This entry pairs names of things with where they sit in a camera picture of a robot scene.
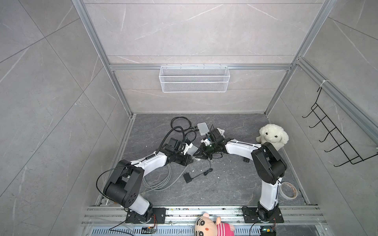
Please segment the pink striped cartoon doll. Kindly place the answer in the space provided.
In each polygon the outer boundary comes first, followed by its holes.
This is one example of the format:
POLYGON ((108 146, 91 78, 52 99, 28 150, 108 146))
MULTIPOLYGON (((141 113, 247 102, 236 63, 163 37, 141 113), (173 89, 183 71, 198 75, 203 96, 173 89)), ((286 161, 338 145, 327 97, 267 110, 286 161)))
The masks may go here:
POLYGON ((204 213, 195 222, 195 236, 234 236, 235 227, 228 223, 222 223, 221 217, 214 222, 208 213, 204 213))

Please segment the white network switch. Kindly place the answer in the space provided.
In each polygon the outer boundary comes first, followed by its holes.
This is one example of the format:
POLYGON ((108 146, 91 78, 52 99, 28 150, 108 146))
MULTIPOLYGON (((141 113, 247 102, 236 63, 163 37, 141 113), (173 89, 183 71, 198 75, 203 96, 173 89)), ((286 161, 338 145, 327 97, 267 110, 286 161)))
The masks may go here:
POLYGON ((194 146, 187 152, 188 155, 194 156, 198 151, 198 147, 194 146))
POLYGON ((198 123, 197 128, 201 136, 205 136, 210 131, 207 123, 198 123))

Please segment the small white plush toy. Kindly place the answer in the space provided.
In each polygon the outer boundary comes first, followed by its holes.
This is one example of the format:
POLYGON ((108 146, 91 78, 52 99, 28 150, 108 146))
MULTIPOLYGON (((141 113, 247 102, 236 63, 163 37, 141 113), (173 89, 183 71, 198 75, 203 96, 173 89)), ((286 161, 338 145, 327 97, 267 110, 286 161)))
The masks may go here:
POLYGON ((217 128, 217 130, 219 131, 220 135, 224 137, 225 130, 220 128, 217 128))

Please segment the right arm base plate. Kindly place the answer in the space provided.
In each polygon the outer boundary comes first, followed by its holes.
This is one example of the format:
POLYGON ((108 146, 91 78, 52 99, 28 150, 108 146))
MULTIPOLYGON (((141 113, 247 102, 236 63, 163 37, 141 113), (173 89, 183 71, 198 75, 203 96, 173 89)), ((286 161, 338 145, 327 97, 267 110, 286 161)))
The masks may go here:
POLYGON ((283 215, 278 206, 272 210, 266 210, 261 206, 243 206, 241 210, 245 223, 284 223, 283 215))

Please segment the large white plush dog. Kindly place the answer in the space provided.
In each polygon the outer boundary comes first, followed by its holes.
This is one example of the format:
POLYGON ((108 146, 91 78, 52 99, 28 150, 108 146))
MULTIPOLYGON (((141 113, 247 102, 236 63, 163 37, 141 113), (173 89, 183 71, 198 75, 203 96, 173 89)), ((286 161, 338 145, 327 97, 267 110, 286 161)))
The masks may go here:
POLYGON ((267 124, 259 130, 256 141, 260 144, 271 143, 279 151, 288 143, 289 136, 282 127, 276 124, 267 124))

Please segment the roll of tape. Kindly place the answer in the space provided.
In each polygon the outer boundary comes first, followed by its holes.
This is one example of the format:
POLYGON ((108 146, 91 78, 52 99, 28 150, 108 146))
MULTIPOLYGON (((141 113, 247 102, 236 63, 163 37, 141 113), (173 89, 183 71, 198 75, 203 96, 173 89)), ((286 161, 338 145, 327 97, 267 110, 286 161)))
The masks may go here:
POLYGON ((289 182, 281 183, 279 193, 281 194, 283 198, 287 200, 294 200, 298 196, 298 190, 293 184, 289 182))

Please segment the black power adapter with plug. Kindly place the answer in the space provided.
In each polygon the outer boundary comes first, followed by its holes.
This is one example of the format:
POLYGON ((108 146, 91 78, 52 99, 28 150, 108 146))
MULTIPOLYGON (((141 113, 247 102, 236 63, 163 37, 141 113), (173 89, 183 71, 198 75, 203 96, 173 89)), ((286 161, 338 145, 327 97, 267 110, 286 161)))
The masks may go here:
POLYGON ((206 135, 209 135, 213 142, 218 143, 224 141, 226 154, 238 155, 243 158, 244 162, 249 163, 252 158, 253 150, 258 146, 242 141, 238 141, 234 138, 226 138, 220 135, 217 129, 210 130, 206 135))

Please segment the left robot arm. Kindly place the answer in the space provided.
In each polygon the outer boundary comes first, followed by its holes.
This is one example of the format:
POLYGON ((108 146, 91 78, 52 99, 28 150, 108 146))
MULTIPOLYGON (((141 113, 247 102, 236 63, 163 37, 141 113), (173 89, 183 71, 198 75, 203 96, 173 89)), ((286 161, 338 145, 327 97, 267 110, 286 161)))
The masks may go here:
POLYGON ((111 173, 103 190, 95 184, 97 190, 108 200, 134 212, 139 221, 149 222, 153 215, 153 205, 139 193, 143 178, 172 162, 185 167, 193 163, 193 159, 185 151, 185 148, 189 146, 187 141, 182 127, 172 128, 152 154, 134 161, 123 159, 115 168, 100 174, 97 181, 104 174, 111 173))

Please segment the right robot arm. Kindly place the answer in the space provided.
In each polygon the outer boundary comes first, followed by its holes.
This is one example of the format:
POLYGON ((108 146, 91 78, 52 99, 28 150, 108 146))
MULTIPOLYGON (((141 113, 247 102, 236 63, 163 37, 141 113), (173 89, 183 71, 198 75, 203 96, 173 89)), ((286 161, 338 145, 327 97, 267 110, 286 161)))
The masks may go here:
POLYGON ((278 194, 287 164, 271 143, 250 144, 235 139, 225 139, 209 145, 203 142, 195 157, 212 159, 216 153, 234 154, 253 161, 262 187, 256 213, 250 213, 250 216, 255 216, 262 222, 269 222, 281 213, 278 194))

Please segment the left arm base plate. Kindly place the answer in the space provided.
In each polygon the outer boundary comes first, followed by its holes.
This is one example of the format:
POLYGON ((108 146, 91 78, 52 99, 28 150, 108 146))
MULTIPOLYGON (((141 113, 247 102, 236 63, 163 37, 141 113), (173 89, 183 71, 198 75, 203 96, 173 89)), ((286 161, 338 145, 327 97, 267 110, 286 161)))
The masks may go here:
POLYGON ((127 214, 126 223, 163 224, 165 222, 165 217, 166 208, 163 207, 150 207, 143 215, 130 210, 127 214))

